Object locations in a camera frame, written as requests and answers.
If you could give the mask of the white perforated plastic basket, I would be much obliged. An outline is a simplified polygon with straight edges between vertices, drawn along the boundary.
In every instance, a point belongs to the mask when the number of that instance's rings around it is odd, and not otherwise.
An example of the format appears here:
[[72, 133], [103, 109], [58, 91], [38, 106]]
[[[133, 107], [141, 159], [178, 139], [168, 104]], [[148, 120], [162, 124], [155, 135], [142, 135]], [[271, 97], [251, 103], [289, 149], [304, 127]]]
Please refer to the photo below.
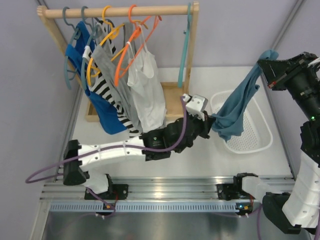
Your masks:
[[273, 134], [256, 101], [253, 97], [243, 114], [243, 129], [240, 136], [232, 136], [225, 141], [217, 133], [214, 138], [226, 150], [234, 154], [253, 154], [268, 149], [273, 143]]

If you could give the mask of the teal plastic hanger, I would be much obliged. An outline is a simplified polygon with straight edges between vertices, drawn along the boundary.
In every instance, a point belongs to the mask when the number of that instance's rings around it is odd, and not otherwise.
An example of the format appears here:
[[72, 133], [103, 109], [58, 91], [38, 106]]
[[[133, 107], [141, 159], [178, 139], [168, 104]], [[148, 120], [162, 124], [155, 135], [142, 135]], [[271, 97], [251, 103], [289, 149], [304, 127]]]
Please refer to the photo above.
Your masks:
[[186, 30], [183, 32], [185, 37], [184, 37], [184, 42], [183, 42], [183, 48], [182, 48], [182, 54], [181, 54], [181, 59], [180, 59], [180, 66], [179, 66], [179, 73], [178, 73], [178, 81], [177, 81], [177, 86], [179, 88], [183, 87], [184, 69], [185, 69], [185, 63], [186, 63], [187, 52], [188, 52], [191, 21], [192, 21], [191, 3], [189, 2], [188, 6], [187, 6]]

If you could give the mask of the black white striped tank top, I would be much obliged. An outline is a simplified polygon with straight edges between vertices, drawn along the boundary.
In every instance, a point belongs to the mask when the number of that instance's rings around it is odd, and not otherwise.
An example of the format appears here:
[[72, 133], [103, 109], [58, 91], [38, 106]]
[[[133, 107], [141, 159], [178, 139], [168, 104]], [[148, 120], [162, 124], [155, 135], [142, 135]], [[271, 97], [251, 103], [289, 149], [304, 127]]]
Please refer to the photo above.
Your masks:
[[96, 47], [90, 56], [93, 58], [92, 66], [97, 67], [100, 73], [91, 83], [89, 90], [116, 108], [118, 120], [128, 129], [129, 137], [139, 136], [142, 125], [128, 86], [128, 74], [126, 73], [118, 80], [118, 86], [115, 85], [115, 71], [119, 61], [112, 58], [115, 56], [116, 49], [111, 39], [107, 39], [103, 45], [100, 45], [108, 35], [108, 25], [100, 20], [97, 23], [97, 30]]

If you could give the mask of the royal blue tank top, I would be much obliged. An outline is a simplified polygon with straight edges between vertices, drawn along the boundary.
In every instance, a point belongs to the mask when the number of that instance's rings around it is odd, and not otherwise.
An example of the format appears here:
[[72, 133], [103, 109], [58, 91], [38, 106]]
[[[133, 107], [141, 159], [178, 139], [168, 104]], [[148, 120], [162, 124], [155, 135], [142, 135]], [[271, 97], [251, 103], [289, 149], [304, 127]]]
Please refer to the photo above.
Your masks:
[[[74, 67], [77, 67], [77, 75], [81, 75], [81, 66], [82, 66], [82, 56], [84, 53], [85, 44], [90, 36], [90, 33], [83, 21], [80, 21], [76, 27], [79, 28], [81, 34], [78, 40], [74, 42], [71, 59], [73, 60]], [[90, 43], [91, 51], [95, 49], [95, 42], [92, 40]], [[110, 134], [114, 135], [121, 133], [126, 130], [126, 127], [119, 121], [117, 116], [117, 110], [111, 103], [103, 99], [102, 96], [92, 92], [87, 89], [84, 91], [85, 95], [89, 98], [90, 102], [94, 106], [97, 115], [99, 117], [100, 125], [103, 130]]]

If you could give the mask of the grey blue hanger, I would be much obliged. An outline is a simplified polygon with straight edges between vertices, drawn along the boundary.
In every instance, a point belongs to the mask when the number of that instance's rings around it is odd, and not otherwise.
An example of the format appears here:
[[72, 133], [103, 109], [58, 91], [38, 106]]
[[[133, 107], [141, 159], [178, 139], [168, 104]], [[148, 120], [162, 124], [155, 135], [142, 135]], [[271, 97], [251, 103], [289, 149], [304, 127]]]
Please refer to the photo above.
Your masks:
[[97, 38], [98, 36], [98, 30], [97, 30], [97, 25], [95, 23], [95, 20], [99, 20], [96, 17], [91, 18], [91, 23], [87, 22], [85, 17], [85, 9], [88, 9], [87, 6], [83, 6], [81, 8], [81, 18], [82, 21], [88, 25], [91, 29], [91, 34], [88, 37], [88, 40], [86, 41], [86, 44], [84, 45], [84, 52], [82, 54], [82, 63], [81, 63], [81, 70], [80, 70], [80, 79], [81, 79], [81, 85], [82, 89], [85, 91], [87, 89], [87, 80], [86, 80], [86, 63], [89, 61], [87, 58], [89, 57], [89, 52], [91, 51], [90, 44], [93, 39]]
[[73, 29], [73, 34], [66, 46], [65, 49], [65, 54], [64, 54], [64, 66], [63, 66], [63, 74], [64, 74], [64, 80], [65, 80], [65, 84], [67, 86], [67, 88], [69, 90], [72, 89], [71, 87], [71, 81], [76, 77], [77, 73], [78, 73], [78, 68], [74, 67], [74, 62], [72, 60], [72, 51], [74, 49], [73, 43], [76, 42], [76, 40], [79, 39], [80, 35], [81, 35], [81, 31], [78, 27], [74, 26], [72, 23], [67, 21], [66, 18], [66, 11], [69, 9], [68, 6], [65, 6], [62, 9], [62, 18], [64, 23], [67, 26], [71, 26]]

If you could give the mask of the teal blue tank top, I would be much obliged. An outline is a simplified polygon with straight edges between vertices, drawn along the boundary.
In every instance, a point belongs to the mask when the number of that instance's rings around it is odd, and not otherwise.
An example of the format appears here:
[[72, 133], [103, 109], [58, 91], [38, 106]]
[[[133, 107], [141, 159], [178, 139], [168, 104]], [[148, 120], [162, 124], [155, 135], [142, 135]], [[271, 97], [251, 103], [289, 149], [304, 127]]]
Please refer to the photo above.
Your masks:
[[219, 137], [225, 142], [228, 142], [233, 136], [241, 136], [244, 131], [244, 113], [250, 100], [260, 89], [257, 80], [262, 73], [258, 63], [255, 63], [219, 111], [211, 115], [215, 118], [211, 129], [218, 133]]

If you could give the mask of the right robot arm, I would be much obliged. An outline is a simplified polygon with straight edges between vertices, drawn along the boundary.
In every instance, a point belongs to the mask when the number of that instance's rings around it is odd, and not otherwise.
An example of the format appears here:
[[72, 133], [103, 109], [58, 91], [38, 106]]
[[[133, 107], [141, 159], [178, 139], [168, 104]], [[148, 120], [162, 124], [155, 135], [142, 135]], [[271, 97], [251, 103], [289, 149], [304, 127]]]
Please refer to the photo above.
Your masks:
[[262, 78], [272, 91], [288, 91], [306, 116], [300, 127], [300, 168], [291, 192], [276, 191], [254, 173], [239, 173], [231, 184], [217, 186], [221, 200], [246, 198], [260, 202], [260, 209], [279, 230], [297, 235], [306, 230], [320, 237], [320, 59], [302, 52], [280, 60], [278, 53], [263, 52], [256, 64], [215, 114], [212, 130], [224, 140], [244, 132], [245, 110]]

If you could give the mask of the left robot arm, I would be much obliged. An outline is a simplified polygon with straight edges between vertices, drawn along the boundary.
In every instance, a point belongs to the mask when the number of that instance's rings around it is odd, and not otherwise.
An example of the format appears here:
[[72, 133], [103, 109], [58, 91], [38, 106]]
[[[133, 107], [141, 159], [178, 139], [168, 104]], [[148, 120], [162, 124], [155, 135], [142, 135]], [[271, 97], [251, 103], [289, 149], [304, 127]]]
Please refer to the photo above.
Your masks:
[[113, 194], [112, 180], [109, 174], [97, 170], [113, 163], [142, 160], [158, 161], [168, 159], [172, 152], [181, 153], [193, 146], [197, 137], [209, 139], [210, 129], [215, 117], [203, 112], [187, 113], [165, 128], [152, 130], [140, 136], [115, 143], [102, 145], [80, 144], [78, 140], [68, 142], [64, 154], [63, 184], [65, 186], [82, 185], [103, 199]]

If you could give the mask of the wooden clothes rack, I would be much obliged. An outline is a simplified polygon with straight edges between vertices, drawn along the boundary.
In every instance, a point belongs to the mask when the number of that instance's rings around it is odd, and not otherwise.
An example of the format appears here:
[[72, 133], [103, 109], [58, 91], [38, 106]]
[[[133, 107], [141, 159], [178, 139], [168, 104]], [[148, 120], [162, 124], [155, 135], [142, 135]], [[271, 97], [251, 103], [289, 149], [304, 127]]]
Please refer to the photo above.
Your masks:
[[187, 5], [165, 5], [165, 6], [134, 6], [133, 9], [129, 7], [110, 7], [104, 8], [71, 8], [63, 14], [62, 9], [48, 9], [45, 5], [39, 5], [36, 9], [37, 15], [51, 35], [58, 49], [64, 54], [67, 41], [60, 31], [55, 19], [79, 19], [98, 18], [98, 17], [127, 17], [128, 14], [133, 16], [177, 16], [177, 15], [191, 15], [189, 21], [189, 34], [186, 35], [188, 39], [187, 58], [186, 63], [182, 66], [185, 68], [185, 74], [182, 87], [178, 87], [175, 82], [163, 82], [161, 85], [164, 90], [164, 97], [166, 101], [168, 121], [174, 121], [183, 115], [183, 110], [179, 101], [179, 97], [189, 92], [189, 84], [191, 77], [191, 70], [193, 64], [193, 56], [197, 35], [199, 3], [197, 1], [188, 7]]

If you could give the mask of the aluminium mounting rail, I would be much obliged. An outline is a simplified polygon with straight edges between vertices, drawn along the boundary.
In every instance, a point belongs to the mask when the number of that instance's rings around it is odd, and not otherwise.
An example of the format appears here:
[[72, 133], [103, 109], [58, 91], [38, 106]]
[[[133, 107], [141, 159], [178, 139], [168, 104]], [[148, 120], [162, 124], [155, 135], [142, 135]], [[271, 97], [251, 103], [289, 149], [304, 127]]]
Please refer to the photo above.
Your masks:
[[[218, 198], [218, 184], [233, 183], [232, 176], [205, 178], [119, 178], [113, 177], [114, 184], [127, 184], [129, 201], [169, 200], [213, 200]], [[40, 194], [41, 200], [83, 200], [85, 187], [65, 186], [61, 179], [48, 182]]]

